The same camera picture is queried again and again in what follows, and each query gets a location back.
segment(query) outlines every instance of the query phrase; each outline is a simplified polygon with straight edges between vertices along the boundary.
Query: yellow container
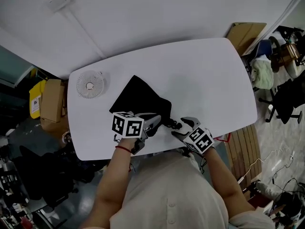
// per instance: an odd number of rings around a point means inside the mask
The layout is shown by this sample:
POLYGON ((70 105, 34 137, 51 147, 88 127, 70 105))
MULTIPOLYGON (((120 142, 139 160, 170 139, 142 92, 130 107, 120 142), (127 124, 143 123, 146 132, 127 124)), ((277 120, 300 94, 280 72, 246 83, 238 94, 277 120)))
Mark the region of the yellow container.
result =
POLYGON ((40 117, 40 110, 39 110, 39 98, 44 90, 44 86, 46 84, 46 80, 42 80, 38 82, 32 89, 30 89, 30 116, 33 119, 37 119, 40 117))

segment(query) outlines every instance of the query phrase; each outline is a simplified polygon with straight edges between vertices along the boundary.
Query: red bracelet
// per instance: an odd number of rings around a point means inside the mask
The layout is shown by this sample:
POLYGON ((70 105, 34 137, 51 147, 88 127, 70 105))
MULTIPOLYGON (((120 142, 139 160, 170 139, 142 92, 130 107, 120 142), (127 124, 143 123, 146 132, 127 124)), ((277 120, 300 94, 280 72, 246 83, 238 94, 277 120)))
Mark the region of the red bracelet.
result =
POLYGON ((121 149, 126 150, 126 151, 129 152, 129 153, 132 153, 129 149, 127 149, 127 148, 125 148, 125 147, 122 147, 122 146, 115 146, 115 148, 121 148, 121 149))

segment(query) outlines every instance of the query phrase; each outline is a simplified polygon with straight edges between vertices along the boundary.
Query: wooden crate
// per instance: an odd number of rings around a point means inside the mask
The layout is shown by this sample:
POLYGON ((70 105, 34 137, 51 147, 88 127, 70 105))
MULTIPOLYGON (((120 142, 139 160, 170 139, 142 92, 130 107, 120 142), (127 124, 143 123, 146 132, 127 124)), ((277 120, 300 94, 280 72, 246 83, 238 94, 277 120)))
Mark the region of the wooden crate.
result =
MULTIPOLYGON (((261 157, 259 150, 256 128, 254 124, 232 132, 228 143, 225 143, 231 172, 237 180, 246 174, 250 165, 261 157)), ((261 161, 258 160, 251 166, 250 172, 246 175, 240 186, 242 189, 251 184, 251 180, 262 172, 261 161)))

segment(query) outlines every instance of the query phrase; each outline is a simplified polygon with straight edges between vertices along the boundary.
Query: person's arm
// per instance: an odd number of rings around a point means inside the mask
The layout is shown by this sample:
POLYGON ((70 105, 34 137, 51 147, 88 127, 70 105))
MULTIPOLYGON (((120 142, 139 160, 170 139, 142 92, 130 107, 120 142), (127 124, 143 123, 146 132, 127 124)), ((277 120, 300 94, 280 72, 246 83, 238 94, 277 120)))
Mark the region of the person's arm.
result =
POLYGON ((243 192, 233 174, 219 157, 214 148, 205 152, 205 158, 211 174, 213 187, 223 198, 229 218, 240 213, 255 210, 243 195, 243 192))
MULTIPOLYGON (((119 146, 129 150, 134 147, 136 139, 122 139, 119 146)), ((125 197, 128 185, 130 153, 116 148, 112 159, 97 187, 93 208, 81 228, 110 228, 110 217, 117 213, 125 197)))

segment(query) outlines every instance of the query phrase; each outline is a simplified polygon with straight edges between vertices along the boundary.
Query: round fan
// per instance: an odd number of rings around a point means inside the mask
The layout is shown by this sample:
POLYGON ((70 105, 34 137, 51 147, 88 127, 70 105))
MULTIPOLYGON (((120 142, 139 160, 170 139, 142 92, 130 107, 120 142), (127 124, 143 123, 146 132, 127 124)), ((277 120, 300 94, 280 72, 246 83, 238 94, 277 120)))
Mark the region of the round fan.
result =
POLYGON ((102 73, 96 71, 85 71, 81 73, 76 83, 76 89, 78 94, 84 98, 99 96, 104 89, 102 73))

